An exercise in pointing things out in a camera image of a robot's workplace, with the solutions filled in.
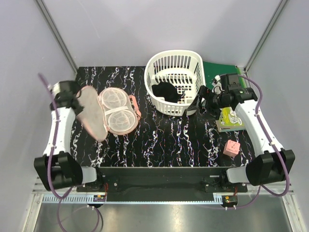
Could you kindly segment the black bra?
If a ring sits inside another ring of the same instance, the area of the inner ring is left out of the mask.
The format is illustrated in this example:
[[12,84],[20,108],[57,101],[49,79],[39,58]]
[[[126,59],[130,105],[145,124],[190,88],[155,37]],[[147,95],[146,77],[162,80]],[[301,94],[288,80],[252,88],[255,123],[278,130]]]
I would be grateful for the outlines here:
[[152,85],[153,94],[156,97],[162,97],[167,102],[177,103],[185,97],[185,92],[178,93],[178,89],[168,82],[160,82],[157,85]]

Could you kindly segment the pink mesh bra laundry bag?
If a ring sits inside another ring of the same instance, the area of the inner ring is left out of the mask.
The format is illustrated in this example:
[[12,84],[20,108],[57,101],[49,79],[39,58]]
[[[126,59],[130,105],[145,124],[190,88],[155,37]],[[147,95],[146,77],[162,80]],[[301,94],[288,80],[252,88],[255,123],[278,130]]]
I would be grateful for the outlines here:
[[128,134],[137,127],[141,112],[135,96],[116,87],[97,93],[94,87],[85,86],[79,93],[83,111],[77,118],[96,141],[104,141],[109,133]]

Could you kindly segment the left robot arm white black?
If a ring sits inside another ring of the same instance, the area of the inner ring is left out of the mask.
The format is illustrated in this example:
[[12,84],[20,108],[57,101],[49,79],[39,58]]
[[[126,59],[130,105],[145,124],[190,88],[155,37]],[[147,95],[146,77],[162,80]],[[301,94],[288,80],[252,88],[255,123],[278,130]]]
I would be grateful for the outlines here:
[[34,168],[47,191],[88,185],[93,191],[104,187],[104,179],[94,167],[81,167],[70,154],[71,129],[76,114],[83,111],[78,103],[81,87],[75,81],[60,81],[48,87],[52,125],[47,146]]

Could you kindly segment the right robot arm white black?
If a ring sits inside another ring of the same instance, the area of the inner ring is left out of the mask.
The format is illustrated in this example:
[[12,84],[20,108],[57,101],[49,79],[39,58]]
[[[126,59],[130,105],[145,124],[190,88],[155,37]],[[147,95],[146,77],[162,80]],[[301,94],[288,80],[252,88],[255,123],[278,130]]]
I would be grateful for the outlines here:
[[219,186],[227,192],[237,183],[263,186],[285,181],[288,186],[295,155],[283,147],[267,124],[260,109],[262,93],[256,94],[251,87],[243,88],[238,83],[240,77],[236,73],[220,75],[222,92],[217,94],[201,86],[188,107],[189,111],[204,108],[215,119],[223,108],[230,107],[245,124],[255,158],[246,166],[227,169],[226,175],[219,179]]

